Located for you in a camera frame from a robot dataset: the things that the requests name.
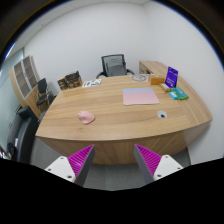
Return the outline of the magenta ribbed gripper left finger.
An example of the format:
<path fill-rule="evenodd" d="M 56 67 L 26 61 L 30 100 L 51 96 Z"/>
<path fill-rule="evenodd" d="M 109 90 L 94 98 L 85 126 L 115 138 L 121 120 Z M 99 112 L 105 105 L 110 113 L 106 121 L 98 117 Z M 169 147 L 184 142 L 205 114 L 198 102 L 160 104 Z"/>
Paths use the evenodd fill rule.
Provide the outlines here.
<path fill-rule="evenodd" d="M 46 171 L 83 186 L 94 157 L 95 148 L 94 145 L 90 145 L 68 157 L 58 157 L 46 168 Z"/>

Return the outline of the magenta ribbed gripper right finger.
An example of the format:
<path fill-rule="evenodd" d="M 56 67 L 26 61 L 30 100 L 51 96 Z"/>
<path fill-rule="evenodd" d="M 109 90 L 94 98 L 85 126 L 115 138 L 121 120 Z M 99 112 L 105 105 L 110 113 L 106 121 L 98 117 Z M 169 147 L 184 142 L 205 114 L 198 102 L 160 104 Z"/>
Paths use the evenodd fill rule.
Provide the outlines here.
<path fill-rule="evenodd" d="M 182 169 L 182 166 L 171 156 L 160 156 L 139 144 L 134 146 L 134 155 L 146 184 L 150 184 Z"/>

